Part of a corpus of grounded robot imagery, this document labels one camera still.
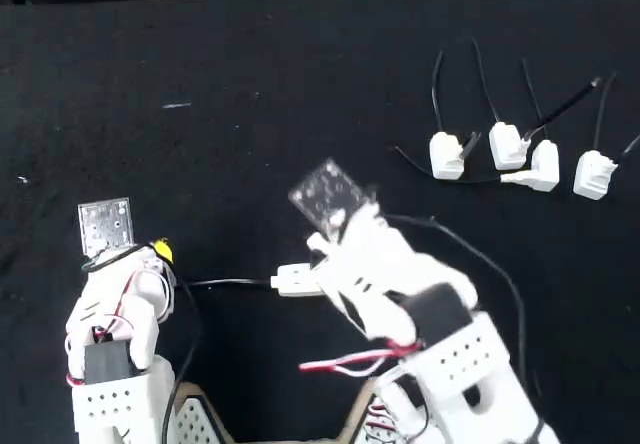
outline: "red wire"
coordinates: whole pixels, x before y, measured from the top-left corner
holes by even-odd
[[[358,353],[360,355],[356,356],[343,356],[337,359],[328,360],[324,364],[318,363],[314,365],[314,363],[303,363],[299,365],[299,369],[302,372],[310,372],[310,371],[334,371],[336,366],[343,366],[345,364],[357,364],[359,362],[371,362],[377,361],[378,359],[388,358],[388,357],[396,357],[401,358],[408,354],[411,354],[417,351],[420,347],[420,343],[415,343],[408,347],[401,347],[395,344],[393,341],[389,341],[391,349],[380,349],[378,351],[364,351],[363,353]]]
[[[129,290],[129,287],[131,287],[131,282],[133,280],[133,276],[135,276],[136,273],[132,272],[131,275],[129,276],[129,279],[127,279],[127,283],[124,286],[124,289],[122,290],[122,294],[120,294],[120,299],[118,300],[118,305],[116,306],[116,310],[113,313],[115,316],[118,317],[122,317],[120,316],[118,313],[120,312],[120,308],[122,307],[122,299],[124,298],[124,295],[127,293],[127,291]],[[102,337],[105,334],[109,333],[109,330],[111,329],[111,327],[113,327],[113,325],[115,324],[116,320],[112,319],[111,322],[109,323],[109,325],[107,326],[107,328],[104,331],[99,331],[97,333],[94,333],[95,337]]]
[[[382,424],[381,422],[367,421],[366,425],[367,426],[371,426],[371,427],[377,427],[379,429],[384,429],[386,431],[395,431],[396,430],[395,427],[389,426],[388,424]]]

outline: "wire bundle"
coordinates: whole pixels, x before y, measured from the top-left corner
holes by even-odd
[[[326,361],[304,362],[298,366],[302,372],[328,371],[344,374],[349,377],[368,377],[377,371],[389,358],[402,358],[419,349],[419,345],[406,348],[394,347],[392,349],[375,349],[371,351],[356,352],[347,354],[337,359]],[[373,364],[366,369],[354,371],[345,367],[348,364],[371,362]]]

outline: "cable plug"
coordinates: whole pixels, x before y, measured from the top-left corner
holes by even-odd
[[[283,297],[321,296],[322,290],[312,279],[308,263],[278,267],[278,274],[271,276],[271,288]]]
[[[496,169],[508,171],[520,169],[527,161],[527,151],[531,139],[520,138],[518,129],[513,124],[496,122],[489,131],[489,144]]]
[[[529,186],[534,191],[550,192],[560,182],[558,146],[548,139],[538,144],[531,156],[531,169],[502,174],[500,182]]]
[[[480,140],[481,134],[472,132],[464,145],[458,138],[444,131],[436,132],[429,141],[431,173],[436,179],[455,181],[464,172],[464,160]]]
[[[573,192],[594,201],[602,199],[609,192],[611,175],[617,168],[616,162],[598,151],[585,152],[578,160]]]

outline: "cable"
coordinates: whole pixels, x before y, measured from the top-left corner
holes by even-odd
[[[533,107],[536,111],[536,119],[538,121],[542,120],[542,111],[540,111],[540,104],[538,104],[538,98],[536,97],[536,91],[533,88],[533,82],[531,81],[531,75],[529,74],[529,66],[527,65],[527,60],[523,57],[520,60],[520,66],[522,67],[522,74],[524,75],[525,83],[527,84],[527,90],[529,91],[529,97],[531,98],[531,102],[533,103]],[[545,127],[542,131],[544,134],[544,138],[549,138],[549,133],[547,132],[547,128]]]
[[[525,132],[524,136],[522,137],[522,140],[523,141],[531,140],[531,138],[538,131],[541,131],[542,129],[544,129],[546,126],[551,124],[553,121],[555,121],[558,117],[560,117],[566,111],[568,111],[573,106],[575,106],[578,102],[580,102],[585,97],[587,97],[587,95],[589,95],[596,87],[598,87],[600,85],[601,81],[602,81],[602,79],[600,79],[599,77],[593,78],[591,80],[591,82],[586,84],[583,88],[581,88],[573,96],[571,96],[565,102],[560,104],[560,106],[558,106],[556,109],[551,111],[551,113],[549,113],[546,117],[543,117],[542,119],[540,119],[540,121],[538,122],[538,124],[535,127],[531,128],[527,132]]]
[[[414,346],[394,348],[394,349],[375,349],[371,351],[356,352],[347,354],[337,359],[328,359],[325,361],[303,362],[298,365],[298,369],[302,372],[312,371],[329,371],[339,372],[350,377],[366,377],[375,372],[384,362],[390,358],[400,358],[407,356],[419,349],[420,344]],[[353,371],[344,367],[346,364],[356,364],[359,362],[375,361],[373,365],[361,371]]]
[[[478,64],[478,73],[480,74],[480,82],[482,83],[482,91],[484,92],[484,97],[487,99],[487,103],[491,108],[491,113],[493,114],[493,119],[495,122],[501,122],[498,117],[498,112],[496,111],[496,106],[493,105],[493,101],[491,100],[491,95],[489,94],[489,87],[487,86],[487,78],[484,74],[484,65],[482,64],[482,55],[480,54],[480,47],[478,46],[478,41],[471,39],[471,44],[473,44],[473,50],[476,53],[476,63]]]
[[[271,289],[271,282],[265,279],[210,279],[207,281],[187,281],[189,287],[214,286],[220,284],[247,284],[250,286],[266,286]]]
[[[191,304],[191,308],[193,311],[193,321],[195,325],[195,332],[193,334],[193,342],[191,343],[191,347],[189,348],[189,352],[187,356],[184,358],[184,362],[180,367],[180,370],[176,374],[176,380],[173,383],[173,388],[171,389],[171,393],[169,394],[169,400],[167,401],[167,407],[164,411],[164,418],[162,420],[162,434],[161,434],[161,443],[167,444],[167,432],[169,430],[169,420],[171,419],[171,414],[173,412],[173,403],[176,400],[176,394],[178,393],[178,387],[180,383],[184,379],[185,374],[187,373],[187,369],[191,365],[191,361],[193,361],[193,356],[195,355],[198,346],[200,345],[200,340],[202,339],[202,320],[200,317],[200,311],[198,310],[198,304],[191,293],[191,289],[189,289],[189,285],[182,285],[184,288],[185,294],[189,299],[189,303]]]
[[[600,147],[600,133],[602,131],[602,121],[604,120],[604,108],[607,104],[607,98],[609,97],[609,92],[611,91],[611,86],[613,82],[616,80],[618,75],[615,71],[611,71],[609,74],[609,78],[607,79],[606,84],[604,85],[604,89],[602,90],[602,95],[600,96],[600,105],[598,106],[598,117],[596,118],[596,128],[593,131],[593,149],[598,150]]]
[[[464,247],[467,251],[480,258],[485,262],[489,267],[491,267],[494,271],[496,271],[500,276],[505,280],[509,289],[513,295],[513,300],[516,306],[516,313],[518,315],[518,376],[520,378],[520,383],[524,388],[525,392],[528,389],[527,383],[527,371],[526,371],[526,315],[525,315],[525,307],[524,301],[522,300],[522,296],[520,295],[520,291],[514,284],[511,276],[505,271],[502,267],[500,267],[494,260],[492,260],[485,253],[474,247],[468,241],[460,237],[458,234],[453,232],[448,227],[440,224],[436,221],[435,217],[431,217],[430,219],[424,218],[415,218],[410,216],[400,216],[400,215],[390,215],[385,214],[384,217],[400,222],[405,222],[407,224],[411,224],[414,226],[424,227],[424,228],[432,228],[437,229],[438,231],[446,234],[451,239],[456,241],[462,247]]]
[[[620,157],[618,157],[614,162],[616,164],[621,164],[623,160],[625,160],[627,158],[627,156],[631,153],[631,151],[633,151],[637,146],[638,143],[640,142],[640,134],[638,134],[630,143],[629,145],[625,148],[624,151],[622,151],[622,153],[620,154]]]
[[[131,254],[138,252],[140,249],[144,249],[145,247],[150,247],[153,249],[153,246],[151,244],[136,244],[134,246],[131,246],[129,249],[127,249],[126,251],[121,252],[120,254],[107,259],[104,262],[101,262],[100,264],[93,264],[93,261],[89,261],[87,264],[82,266],[82,272],[86,272],[86,273],[90,273],[90,272],[97,272],[100,269],[104,269],[107,266],[110,266],[111,264],[115,264],[116,262],[124,259],[125,257],[130,256]]]
[[[418,172],[424,174],[425,176],[429,176],[429,177],[435,179],[431,172],[429,172],[426,168],[424,168],[420,164],[418,164],[413,158],[411,158],[399,146],[393,146],[391,148],[391,150],[393,150],[394,152],[397,152],[405,161],[407,161],[408,164],[413,166],[413,168],[415,170],[417,170]],[[446,183],[449,183],[449,184],[485,184],[485,183],[489,183],[489,182],[500,182],[500,177],[488,177],[486,179],[478,179],[478,180],[475,180],[475,181],[461,181],[459,179],[455,180],[455,181],[448,180],[448,179],[440,179],[440,181],[446,182]]]
[[[431,74],[431,101],[433,102],[433,112],[436,115],[436,126],[438,131],[443,131],[442,116],[440,114],[440,103],[438,99],[438,89],[440,84],[440,66],[442,65],[442,58],[444,57],[444,51],[440,50],[438,57],[436,57],[436,63],[433,66],[433,73]]]

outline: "perforated plastic bracket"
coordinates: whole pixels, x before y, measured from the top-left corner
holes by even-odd
[[[72,391],[73,417],[80,444],[94,444],[96,436],[113,427],[125,444],[160,442],[160,429],[174,376],[169,362],[155,356],[140,376],[79,386]],[[174,419],[169,436],[174,435]],[[169,444],[176,441],[169,439]]]
[[[196,397],[189,397],[176,416],[177,444],[222,444],[213,418]]]
[[[424,385],[446,399],[476,384],[509,362],[507,351],[488,314],[474,316],[473,323],[439,342],[427,352],[407,360],[407,367],[424,376]]]

